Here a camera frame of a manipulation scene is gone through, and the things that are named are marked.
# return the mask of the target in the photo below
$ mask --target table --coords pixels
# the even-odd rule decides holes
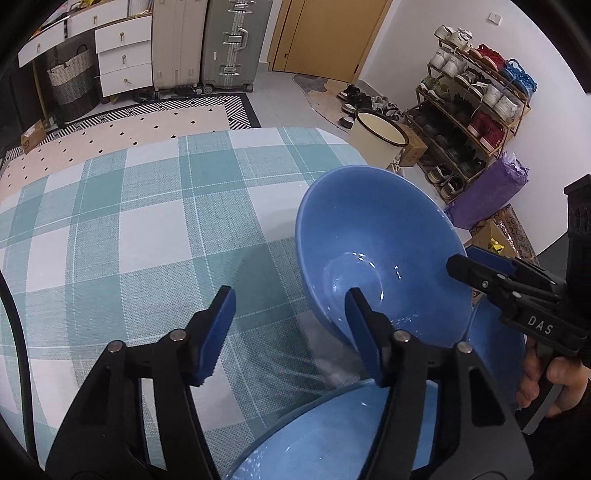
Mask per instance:
[[[282,415],[359,379],[361,363],[314,318],[294,224],[324,172],[365,163],[319,129],[170,139],[87,160],[0,204],[0,265],[27,338],[41,461],[86,374],[113,339],[152,342],[206,308],[238,309],[215,373],[193,389],[220,472]],[[14,341],[0,309],[0,413],[23,441]],[[151,461],[162,465],[144,382]]]

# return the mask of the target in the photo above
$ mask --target screw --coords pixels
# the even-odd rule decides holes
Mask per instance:
[[[410,340],[410,333],[406,330],[396,330],[394,332],[394,339],[398,340],[399,342],[408,342]]]
[[[186,337],[187,337],[187,332],[185,332],[184,330],[181,330],[181,329],[173,330],[172,332],[170,332],[170,339],[173,342],[185,340]]]
[[[457,349],[462,353],[472,353],[472,345],[470,345],[468,342],[458,343]]]
[[[122,348],[123,342],[121,340],[113,340],[112,342],[109,342],[109,345],[107,345],[107,350],[111,353],[118,352]]]

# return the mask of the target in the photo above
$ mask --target wooden door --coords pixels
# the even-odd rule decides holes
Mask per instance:
[[[388,0],[291,0],[273,70],[350,82]]]

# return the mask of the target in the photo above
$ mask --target drawer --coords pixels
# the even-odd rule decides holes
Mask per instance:
[[[32,38],[18,52],[18,65],[22,67],[29,63],[35,57],[46,52],[64,41],[64,21],[55,24],[53,27],[41,32],[35,38]]]
[[[100,74],[152,63],[152,42],[143,41],[99,53]]]
[[[85,8],[68,19],[68,37],[127,17],[127,0],[111,0]]]
[[[152,64],[137,65],[100,76],[103,96],[152,85]]]
[[[133,18],[95,31],[96,52],[152,39],[152,16]]]

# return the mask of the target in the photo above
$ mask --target suitcase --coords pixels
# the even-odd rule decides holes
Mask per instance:
[[[155,0],[152,18],[154,88],[197,86],[207,0]]]
[[[203,93],[252,91],[272,0],[209,0],[203,40]]]

